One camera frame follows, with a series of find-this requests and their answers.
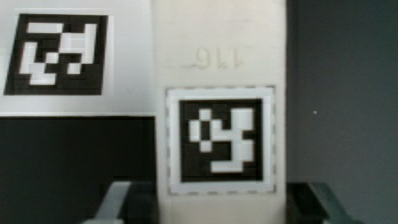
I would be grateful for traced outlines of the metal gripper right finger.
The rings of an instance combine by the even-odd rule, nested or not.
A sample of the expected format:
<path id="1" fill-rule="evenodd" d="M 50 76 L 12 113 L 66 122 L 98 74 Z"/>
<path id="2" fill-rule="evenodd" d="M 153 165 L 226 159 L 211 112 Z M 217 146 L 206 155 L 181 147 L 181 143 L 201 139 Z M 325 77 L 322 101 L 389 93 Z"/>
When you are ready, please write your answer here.
<path id="1" fill-rule="evenodd" d="M 286 184 L 286 224 L 364 224 L 348 215 L 325 183 Z"/>

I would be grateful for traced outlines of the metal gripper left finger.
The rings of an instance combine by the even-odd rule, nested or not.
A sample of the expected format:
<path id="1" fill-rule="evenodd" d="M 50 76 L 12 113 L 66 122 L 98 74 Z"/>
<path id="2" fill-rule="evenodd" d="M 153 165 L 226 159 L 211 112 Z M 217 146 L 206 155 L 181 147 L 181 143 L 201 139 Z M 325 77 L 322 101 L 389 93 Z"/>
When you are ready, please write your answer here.
<path id="1" fill-rule="evenodd" d="M 160 224 L 156 185 L 151 181 L 110 184 L 94 217 L 82 224 Z"/>

